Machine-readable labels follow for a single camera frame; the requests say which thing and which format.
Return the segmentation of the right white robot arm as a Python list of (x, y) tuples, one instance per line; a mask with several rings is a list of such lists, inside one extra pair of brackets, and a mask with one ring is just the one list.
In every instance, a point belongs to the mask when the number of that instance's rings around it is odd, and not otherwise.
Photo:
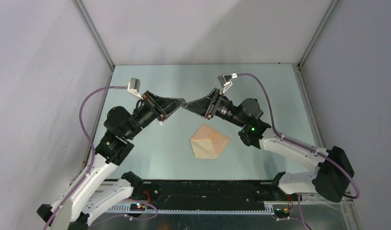
[(310, 146), (281, 134), (260, 119), (263, 111), (257, 99), (246, 98), (239, 105), (234, 105), (215, 88), (208, 95), (184, 103), (182, 107), (208, 120), (217, 116), (239, 126), (238, 135), (246, 146), (274, 152), (307, 169), (307, 172), (301, 173), (278, 173), (270, 188), (274, 199), (311, 193), (339, 203), (346, 196), (354, 170), (345, 151), (337, 146), (331, 149)]

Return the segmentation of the tan paper envelope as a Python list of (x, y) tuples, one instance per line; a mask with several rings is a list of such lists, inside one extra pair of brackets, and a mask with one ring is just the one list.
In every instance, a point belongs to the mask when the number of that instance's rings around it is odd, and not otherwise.
[(196, 158), (215, 160), (230, 141), (228, 136), (204, 123), (191, 137), (190, 144)]

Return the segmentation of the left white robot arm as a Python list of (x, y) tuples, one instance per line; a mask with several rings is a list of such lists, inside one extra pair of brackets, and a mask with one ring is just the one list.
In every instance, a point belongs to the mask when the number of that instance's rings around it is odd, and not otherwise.
[(118, 202), (142, 197), (143, 180), (133, 172), (124, 173), (109, 189), (93, 194), (134, 148), (131, 140), (154, 120), (164, 122), (183, 104), (183, 98), (167, 98), (146, 91), (138, 97), (137, 107), (128, 112), (115, 106), (107, 113), (106, 132), (97, 146), (92, 145), (90, 163), (52, 204), (42, 204), (37, 214), (45, 230), (86, 230)]

